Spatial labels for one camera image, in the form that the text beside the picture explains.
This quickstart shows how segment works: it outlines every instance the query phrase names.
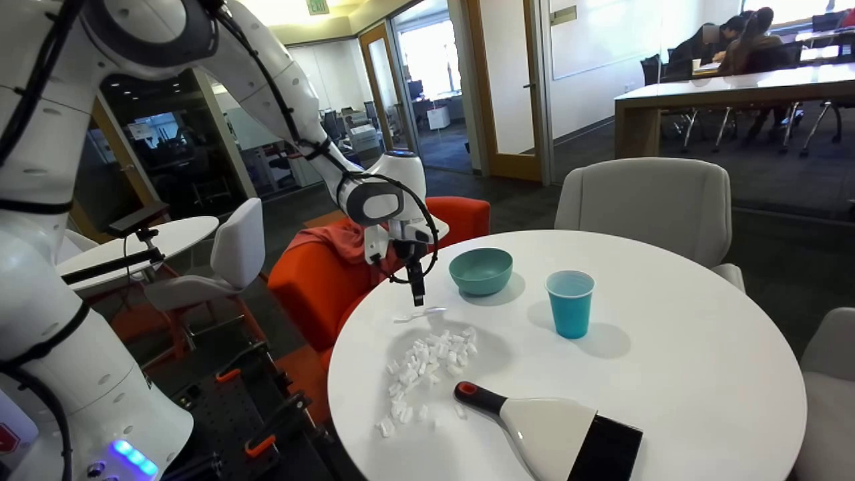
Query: table top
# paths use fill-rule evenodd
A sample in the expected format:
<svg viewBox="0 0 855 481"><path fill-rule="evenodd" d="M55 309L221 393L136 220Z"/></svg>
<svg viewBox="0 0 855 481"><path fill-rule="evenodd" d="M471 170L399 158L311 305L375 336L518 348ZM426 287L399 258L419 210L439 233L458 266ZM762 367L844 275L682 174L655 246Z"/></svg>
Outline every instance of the table top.
<svg viewBox="0 0 855 481"><path fill-rule="evenodd" d="M809 63L796 70L773 70L757 75L713 75L685 83L655 83L618 95L614 102L698 102L699 95L715 95L722 102L741 102L741 93L750 102L763 102L768 95L805 95L805 99L830 99L837 86L853 95L855 63Z"/></svg>
<svg viewBox="0 0 855 481"><path fill-rule="evenodd" d="M512 277L487 299L463 299L448 258L475 246L512 253ZM592 275L586 339L552 335L546 277ZM633 479L786 479L808 423L805 380L777 325L711 269L657 246L523 229L442 252L426 277L376 287L345 324L329 372L337 432L368 479L528 479L500 425L451 399L471 380L516 399L572 399L643 431ZM464 377L421 381L408 423L391 416L391 367L415 339L475 335Z"/></svg>
<svg viewBox="0 0 855 481"><path fill-rule="evenodd" d="M216 216L186 216L186 220L162 222L162 225L156 225L157 236L152 237L152 246L157 246L157 252L165 258L172 258L172 256L192 249L204 237L209 237L216 228L220 228ZM146 252L146 246L136 236L112 237L108 244L100 244L96 249L88 249L88 252L81 252L74 256L61 258L55 264L55 273L67 275L67 273L104 264L104 261L121 258L126 253L138 253L138 252ZM86 291L94 291L102 287L112 287L112 283L122 281L129 273L138 273L144 266L149 266L149 261L138 261L138 264L132 264L132 266L122 266L122 269L116 269L108 275L86 277L81 283L71 283L71 288L86 295Z"/></svg>

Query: desk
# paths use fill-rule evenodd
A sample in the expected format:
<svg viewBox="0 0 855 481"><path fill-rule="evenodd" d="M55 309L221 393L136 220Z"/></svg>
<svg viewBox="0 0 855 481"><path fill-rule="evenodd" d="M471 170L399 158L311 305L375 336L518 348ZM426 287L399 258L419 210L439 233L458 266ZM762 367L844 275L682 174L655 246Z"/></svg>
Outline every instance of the desk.
<svg viewBox="0 0 855 481"><path fill-rule="evenodd" d="M516 275L492 299L463 299L448 258L474 246L512 253ZM590 335L552 335L546 277L592 275ZM337 432L365 479L528 479L508 436L451 400L444 380L421 393L432 427L393 439L387 363L432 332L475 329L467 380L510 396L558 396L643 431L633 479L786 479L808 423L805 380L777 325L715 273L657 246L578 229L487 236L442 252L426 312L408 287L376 287L345 324L329 372Z"/></svg>
<svg viewBox="0 0 855 481"><path fill-rule="evenodd" d="M661 110L741 106L759 102L853 99L855 63L816 63L759 75L723 75L643 86L614 99L614 156L661 153Z"/></svg>
<svg viewBox="0 0 855 481"><path fill-rule="evenodd" d="M152 244L160 249L160 253L165 258L192 249L194 244L201 244L204 237L209 237L216 229L220 220L216 216L186 216L186 220L176 220L176 222L165 222L165 225L156 225L157 236L152 237ZM96 249L81 252L78 256L67 256L55 264L59 275L74 273L74 269L86 269L94 264L104 264L112 258L121 258L126 253L138 253L146 246L136 237L112 237L110 244L100 244ZM71 283L71 288L81 297L88 295L100 295L100 291L110 291L112 287L122 287L126 277L132 273L146 269L146 261L132 264L129 269L116 269L108 275L96 275L96 277L86 277L81 283Z"/></svg>

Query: brush handle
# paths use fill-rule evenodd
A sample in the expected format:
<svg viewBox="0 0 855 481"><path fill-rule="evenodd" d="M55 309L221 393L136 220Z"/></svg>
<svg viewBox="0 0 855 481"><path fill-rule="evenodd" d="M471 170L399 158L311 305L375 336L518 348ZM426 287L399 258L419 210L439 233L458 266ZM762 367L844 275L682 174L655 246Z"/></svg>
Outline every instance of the brush handle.
<svg viewBox="0 0 855 481"><path fill-rule="evenodd" d="M454 399L460 400L460 403L467 403L467 407L474 407L474 408L480 408L480 412L492 412L492 415L500 415L503 412L503 407L504 407L504 396L498 396L498 393L492 393L492 391L484 391L480 385L475 385L475 381L458 381L454 385Z"/></svg>

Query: orange chair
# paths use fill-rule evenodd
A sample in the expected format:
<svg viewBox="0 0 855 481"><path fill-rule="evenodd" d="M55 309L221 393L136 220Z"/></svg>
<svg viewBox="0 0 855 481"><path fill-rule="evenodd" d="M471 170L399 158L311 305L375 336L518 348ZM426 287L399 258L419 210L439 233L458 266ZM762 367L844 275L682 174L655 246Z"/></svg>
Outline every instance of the orange chair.
<svg viewBox="0 0 855 481"><path fill-rule="evenodd" d="M427 210L448 225L448 236L442 241L442 249L490 233L487 200L451 194L427 197ZM348 228L349 220L329 216L329 228L337 225ZM325 372L332 348L337 344L348 315L375 287L376 273L368 264L343 258L324 241L287 249L269 269L267 288L303 332L311 349L315 349L315 355L308 355L303 348L281 357L277 367L287 369L295 377L295 385L299 385L308 396L320 396L312 399L312 415L320 423L329 423Z"/></svg>

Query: blue cup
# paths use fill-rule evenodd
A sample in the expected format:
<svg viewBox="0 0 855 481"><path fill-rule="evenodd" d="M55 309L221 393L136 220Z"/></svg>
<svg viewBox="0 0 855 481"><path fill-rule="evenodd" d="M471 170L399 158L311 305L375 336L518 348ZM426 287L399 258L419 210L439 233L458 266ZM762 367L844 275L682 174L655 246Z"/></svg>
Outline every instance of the blue cup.
<svg viewBox="0 0 855 481"><path fill-rule="evenodd" d="M558 269L547 277L556 332L566 339L588 335L592 277L580 269Z"/></svg>

